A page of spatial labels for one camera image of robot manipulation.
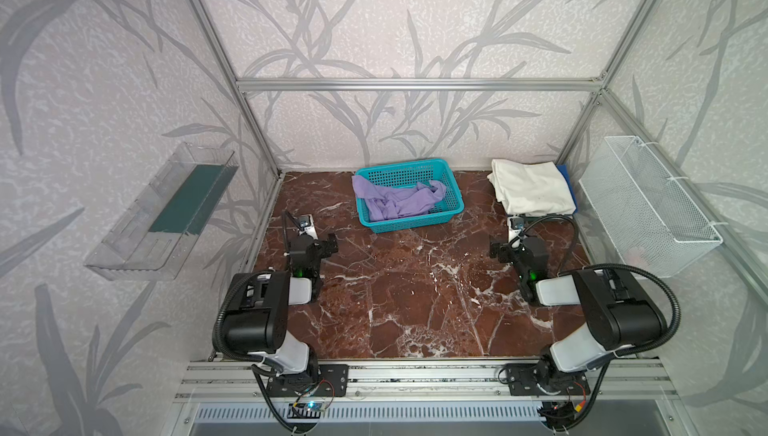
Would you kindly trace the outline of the purple t-shirt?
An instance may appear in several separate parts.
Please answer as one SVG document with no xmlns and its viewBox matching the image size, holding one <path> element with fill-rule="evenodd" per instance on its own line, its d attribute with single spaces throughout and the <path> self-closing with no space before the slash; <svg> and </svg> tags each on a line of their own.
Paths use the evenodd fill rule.
<svg viewBox="0 0 768 436">
<path fill-rule="evenodd" d="M 447 187 L 440 181 L 417 183 L 414 187 L 377 186 L 362 176 L 352 177 L 355 196 L 364 202 L 370 222 L 390 221 L 426 215 L 442 202 Z"/>
</svg>

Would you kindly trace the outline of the teal plastic basket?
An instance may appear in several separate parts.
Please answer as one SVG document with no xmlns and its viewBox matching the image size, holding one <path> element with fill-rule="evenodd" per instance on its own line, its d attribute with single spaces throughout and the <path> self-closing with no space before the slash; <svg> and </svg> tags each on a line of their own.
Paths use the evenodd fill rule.
<svg viewBox="0 0 768 436">
<path fill-rule="evenodd" d="M 376 234 L 450 222 L 465 205 L 442 159 L 364 168 L 352 176 L 360 223 Z"/>
</svg>

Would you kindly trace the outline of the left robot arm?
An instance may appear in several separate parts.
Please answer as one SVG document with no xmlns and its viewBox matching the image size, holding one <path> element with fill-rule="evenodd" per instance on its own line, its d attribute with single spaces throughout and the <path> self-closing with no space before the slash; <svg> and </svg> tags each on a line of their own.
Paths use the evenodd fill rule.
<svg viewBox="0 0 768 436">
<path fill-rule="evenodd" d="M 214 322 L 214 349 L 227 359 L 249 363 L 259 378 L 316 384 L 316 352 L 288 330 L 289 308 L 317 301 L 322 262 L 337 252 L 335 234 L 321 240 L 302 233 L 287 242 L 283 270 L 235 275 Z"/>
</svg>

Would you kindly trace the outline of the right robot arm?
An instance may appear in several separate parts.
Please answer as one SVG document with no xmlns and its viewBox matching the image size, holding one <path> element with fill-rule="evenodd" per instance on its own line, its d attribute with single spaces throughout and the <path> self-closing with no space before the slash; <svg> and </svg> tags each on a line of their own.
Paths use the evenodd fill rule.
<svg viewBox="0 0 768 436">
<path fill-rule="evenodd" d="M 665 345 L 682 322 L 680 302 L 654 274 L 624 264 L 596 264 L 556 276 L 548 273 L 543 240 L 492 240 L 489 257 L 513 266 L 525 302 L 537 307 L 578 306 L 585 322 L 543 350 L 535 363 L 510 363 L 500 381 L 513 395 L 559 395 L 586 386 L 586 373 Z"/>
</svg>

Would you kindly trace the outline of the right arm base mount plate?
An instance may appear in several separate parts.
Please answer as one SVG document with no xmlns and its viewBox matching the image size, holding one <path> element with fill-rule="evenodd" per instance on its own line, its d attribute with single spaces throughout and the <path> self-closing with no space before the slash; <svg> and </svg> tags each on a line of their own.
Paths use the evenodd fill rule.
<svg viewBox="0 0 768 436">
<path fill-rule="evenodd" d="M 591 389 L 584 372 L 566 373 L 549 363 L 512 363 L 499 375 L 511 396 L 589 396 Z"/>
</svg>

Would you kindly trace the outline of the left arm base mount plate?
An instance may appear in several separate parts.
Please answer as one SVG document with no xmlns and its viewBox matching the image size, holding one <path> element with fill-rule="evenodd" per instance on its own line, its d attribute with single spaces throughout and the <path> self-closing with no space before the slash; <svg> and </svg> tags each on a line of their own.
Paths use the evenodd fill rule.
<svg viewBox="0 0 768 436">
<path fill-rule="evenodd" d="M 312 392 L 325 397 L 343 397 L 350 382 L 346 364 L 321 363 L 298 374 L 270 377 L 266 386 L 270 397 L 298 396 Z"/>
</svg>

